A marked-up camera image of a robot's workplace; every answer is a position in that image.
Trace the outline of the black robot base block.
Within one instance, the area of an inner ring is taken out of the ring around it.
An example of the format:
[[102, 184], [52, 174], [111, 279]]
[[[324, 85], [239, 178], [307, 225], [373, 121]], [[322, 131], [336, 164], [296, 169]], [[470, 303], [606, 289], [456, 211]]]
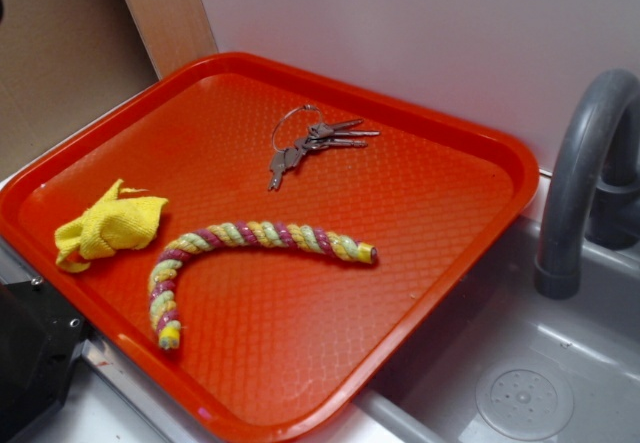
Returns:
[[65, 405], [84, 316], [41, 277], [1, 286], [1, 440], [18, 442]]

